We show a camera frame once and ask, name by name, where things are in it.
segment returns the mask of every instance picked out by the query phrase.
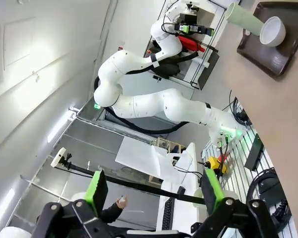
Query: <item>white bowl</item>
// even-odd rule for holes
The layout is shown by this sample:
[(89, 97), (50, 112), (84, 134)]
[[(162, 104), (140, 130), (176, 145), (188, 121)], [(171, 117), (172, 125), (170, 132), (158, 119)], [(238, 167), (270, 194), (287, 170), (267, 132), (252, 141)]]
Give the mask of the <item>white bowl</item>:
[(259, 40), (266, 46), (277, 46), (283, 42), (286, 30), (283, 22), (277, 16), (269, 18), (260, 31)]

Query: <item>screw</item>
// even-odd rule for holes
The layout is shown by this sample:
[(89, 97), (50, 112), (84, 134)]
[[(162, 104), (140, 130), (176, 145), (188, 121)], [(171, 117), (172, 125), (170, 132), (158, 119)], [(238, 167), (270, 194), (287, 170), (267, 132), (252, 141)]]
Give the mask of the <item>screw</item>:
[(253, 202), (252, 206), (253, 207), (259, 207), (259, 203), (258, 202)]
[(232, 205), (233, 204), (233, 200), (231, 200), (231, 199), (228, 199), (228, 200), (226, 200), (226, 205), (228, 205), (228, 206), (230, 206), (230, 205)]

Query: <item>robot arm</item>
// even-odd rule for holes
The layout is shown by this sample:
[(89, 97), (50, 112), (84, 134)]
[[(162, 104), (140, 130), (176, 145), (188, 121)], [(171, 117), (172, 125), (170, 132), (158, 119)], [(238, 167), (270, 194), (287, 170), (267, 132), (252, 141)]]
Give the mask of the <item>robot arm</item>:
[(181, 14), (192, 15), (191, 4), (186, 0), (176, 3), (167, 11), (165, 17), (159, 19), (151, 27), (151, 34), (161, 47), (161, 51), (154, 57), (142, 58), (132, 52), (121, 50), (112, 55), (98, 71), (101, 81), (95, 90), (94, 99), (102, 107), (112, 106), (115, 114), (121, 118), (152, 117), (164, 111), (172, 121), (189, 121), (207, 125), (211, 141), (217, 145), (218, 141), (229, 141), (236, 137), (238, 124), (233, 116), (199, 101), (190, 101), (182, 97), (176, 89), (168, 89), (157, 93), (124, 96), (119, 79), (133, 70), (142, 70), (151, 65), (158, 66), (158, 62), (181, 52), (182, 45), (178, 37), (172, 32), (175, 19)]

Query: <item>green exit sign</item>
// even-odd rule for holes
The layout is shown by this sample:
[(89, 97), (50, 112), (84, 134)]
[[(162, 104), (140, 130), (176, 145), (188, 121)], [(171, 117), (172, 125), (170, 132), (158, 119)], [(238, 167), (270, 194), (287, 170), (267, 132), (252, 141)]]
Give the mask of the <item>green exit sign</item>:
[(94, 108), (95, 108), (96, 110), (100, 110), (100, 109), (101, 109), (101, 106), (99, 106), (98, 103), (95, 103), (95, 104), (94, 104)]

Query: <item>keyboard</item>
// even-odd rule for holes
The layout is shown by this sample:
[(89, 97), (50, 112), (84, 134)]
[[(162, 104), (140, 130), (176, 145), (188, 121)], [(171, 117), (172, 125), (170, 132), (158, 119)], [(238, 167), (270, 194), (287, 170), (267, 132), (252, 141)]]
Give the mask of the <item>keyboard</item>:
[[(183, 195), (185, 188), (180, 186), (177, 194)], [(163, 219), (162, 219), (162, 230), (172, 230), (173, 221), (173, 209), (174, 209), (174, 198), (169, 198), (164, 203)]]

